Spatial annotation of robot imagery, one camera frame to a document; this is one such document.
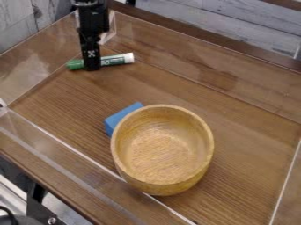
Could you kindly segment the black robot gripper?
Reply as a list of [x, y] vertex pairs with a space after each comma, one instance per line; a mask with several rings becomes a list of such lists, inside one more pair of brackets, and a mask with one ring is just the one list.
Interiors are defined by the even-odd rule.
[[110, 0], [73, 0], [78, 10], [78, 28], [83, 53], [83, 68], [101, 69], [99, 36], [110, 31]]

